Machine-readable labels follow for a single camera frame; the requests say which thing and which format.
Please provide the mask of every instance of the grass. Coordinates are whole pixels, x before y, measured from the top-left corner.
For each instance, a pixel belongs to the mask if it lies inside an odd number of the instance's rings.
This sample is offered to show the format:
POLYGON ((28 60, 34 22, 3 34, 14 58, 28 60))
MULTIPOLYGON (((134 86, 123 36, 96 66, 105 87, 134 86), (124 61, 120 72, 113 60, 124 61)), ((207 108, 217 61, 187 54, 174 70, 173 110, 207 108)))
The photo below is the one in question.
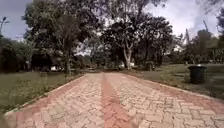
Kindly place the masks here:
POLYGON ((0 74, 0 113, 18 108, 78 76, 37 72, 0 74))
POLYGON ((186 65, 165 65, 152 72, 136 71, 129 72, 128 74, 172 87, 224 99, 224 65, 222 64, 207 65, 207 82, 199 85, 189 83, 189 70, 186 65))

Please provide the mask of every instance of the red brick paving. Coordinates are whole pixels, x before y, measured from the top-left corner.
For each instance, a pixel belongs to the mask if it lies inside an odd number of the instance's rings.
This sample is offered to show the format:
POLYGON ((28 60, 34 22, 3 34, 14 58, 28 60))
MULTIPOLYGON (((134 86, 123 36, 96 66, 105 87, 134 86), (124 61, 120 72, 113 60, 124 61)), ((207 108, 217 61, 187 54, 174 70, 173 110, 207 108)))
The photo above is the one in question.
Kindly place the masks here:
POLYGON ((104 128, 133 128, 127 111, 120 104, 116 91, 103 76, 102 105, 104 112, 104 128))
POLYGON ((158 84, 151 81, 144 81, 132 76, 128 77, 134 81, 142 83, 143 85, 149 86, 150 88, 159 90, 171 96, 175 96, 178 99, 182 99, 187 102, 192 102, 197 106, 204 107, 205 109, 212 109, 213 111, 216 112, 216 114, 224 114, 224 101, 222 100, 210 98, 207 96, 200 96, 198 94, 193 94, 187 91, 174 89, 168 86, 166 87, 162 84, 158 84))
POLYGON ((224 128, 224 105, 123 74, 87 74, 5 118, 11 128, 224 128))

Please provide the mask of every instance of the sky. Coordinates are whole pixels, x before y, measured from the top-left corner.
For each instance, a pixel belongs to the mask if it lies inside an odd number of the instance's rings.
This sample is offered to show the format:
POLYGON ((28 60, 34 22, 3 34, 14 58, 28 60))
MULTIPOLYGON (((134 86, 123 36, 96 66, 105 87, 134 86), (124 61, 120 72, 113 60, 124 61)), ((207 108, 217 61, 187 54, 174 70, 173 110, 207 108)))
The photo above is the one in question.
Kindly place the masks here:
MULTIPOLYGON (((3 26, 4 36, 19 40, 23 37, 27 25, 21 19, 24 15, 27 3, 32 0, 0 0, 0 17, 7 16, 9 24, 3 26)), ((190 35, 196 35, 197 31, 204 29, 203 20, 207 22, 209 31, 218 34, 217 19, 218 13, 205 14, 195 0, 168 0, 166 7, 152 7, 148 5, 144 9, 154 16, 165 17, 173 26, 175 35, 185 33, 189 30, 190 35)))

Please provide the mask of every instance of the trash bin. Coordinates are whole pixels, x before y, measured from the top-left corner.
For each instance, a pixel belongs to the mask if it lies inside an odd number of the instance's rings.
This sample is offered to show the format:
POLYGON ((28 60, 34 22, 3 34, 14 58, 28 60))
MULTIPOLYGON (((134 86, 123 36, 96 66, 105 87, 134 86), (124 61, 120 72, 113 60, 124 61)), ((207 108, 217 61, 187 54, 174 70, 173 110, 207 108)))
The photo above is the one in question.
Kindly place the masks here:
POLYGON ((192 84, 202 84, 206 81, 206 67, 202 65, 190 66, 190 78, 192 84))

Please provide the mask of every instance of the pole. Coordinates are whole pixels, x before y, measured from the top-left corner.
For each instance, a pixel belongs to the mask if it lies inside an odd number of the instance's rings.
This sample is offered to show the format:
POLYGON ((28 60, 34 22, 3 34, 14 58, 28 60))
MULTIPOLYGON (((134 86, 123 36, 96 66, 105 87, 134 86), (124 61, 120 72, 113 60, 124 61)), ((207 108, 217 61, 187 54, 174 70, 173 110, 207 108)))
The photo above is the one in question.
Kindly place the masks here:
POLYGON ((3 28, 3 24, 8 24, 9 23, 9 21, 6 21, 6 19, 7 19, 7 17, 3 17, 2 18, 2 21, 0 21, 0 35, 2 35, 2 28, 3 28))

